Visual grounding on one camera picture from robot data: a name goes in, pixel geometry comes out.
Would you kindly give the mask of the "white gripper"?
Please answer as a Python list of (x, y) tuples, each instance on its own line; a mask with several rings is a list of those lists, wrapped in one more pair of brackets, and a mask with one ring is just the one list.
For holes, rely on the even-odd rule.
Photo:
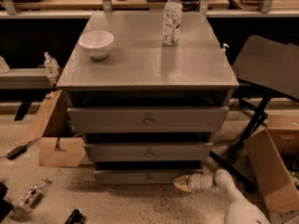
[(177, 189), (185, 192), (192, 191), (212, 191), (215, 188), (213, 175), (210, 174), (192, 174), (182, 175), (173, 180)]

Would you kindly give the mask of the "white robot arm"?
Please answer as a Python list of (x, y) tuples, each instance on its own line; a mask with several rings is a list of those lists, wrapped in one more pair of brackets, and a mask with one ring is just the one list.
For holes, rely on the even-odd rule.
[(176, 177), (173, 184), (186, 192), (223, 194), (230, 202), (223, 224), (271, 224), (263, 212), (241, 193), (232, 176), (224, 169), (214, 174), (182, 175)]

